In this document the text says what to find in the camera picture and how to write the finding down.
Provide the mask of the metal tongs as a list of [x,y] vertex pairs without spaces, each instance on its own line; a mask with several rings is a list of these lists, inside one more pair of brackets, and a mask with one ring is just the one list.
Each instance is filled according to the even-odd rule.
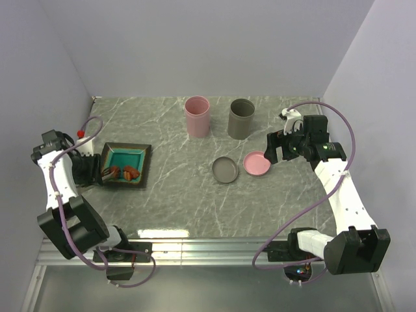
[[101,180],[102,181],[107,181],[107,180],[111,180],[110,178],[110,173],[109,173],[109,168],[105,168],[103,169],[103,171],[101,172]]

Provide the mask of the brown sausage piece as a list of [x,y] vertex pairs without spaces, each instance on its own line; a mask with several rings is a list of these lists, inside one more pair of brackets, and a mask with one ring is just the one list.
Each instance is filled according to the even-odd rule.
[[111,166],[109,168],[109,173],[110,173],[110,178],[111,179],[119,179],[120,174],[121,174],[120,167],[119,166]]

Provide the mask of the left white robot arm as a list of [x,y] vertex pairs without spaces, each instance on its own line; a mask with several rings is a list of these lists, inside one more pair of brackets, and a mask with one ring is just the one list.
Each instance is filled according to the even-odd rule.
[[105,172],[91,141],[86,146],[66,133],[50,130],[33,149],[31,159],[42,170],[47,190],[46,212],[38,225],[57,250],[71,259],[95,248],[108,248],[116,261],[131,255],[132,245],[117,226],[108,226],[78,193],[79,187],[101,186]]

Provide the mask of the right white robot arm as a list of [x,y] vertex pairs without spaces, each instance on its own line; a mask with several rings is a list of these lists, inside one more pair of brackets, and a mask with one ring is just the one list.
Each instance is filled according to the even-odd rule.
[[319,257],[333,275],[378,271],[391,238],[361,201],[347,169],[350,158],[340,143],[330,142],[327,117],[295,109],[283,109],[280,117],[285,126],[267,135],[265,159],[276,164],[278,148],[285,161],[303,157],[324,187],[336,225],[335,237],[311,227],[292,229],[287,253],[295,261],[307,254]]

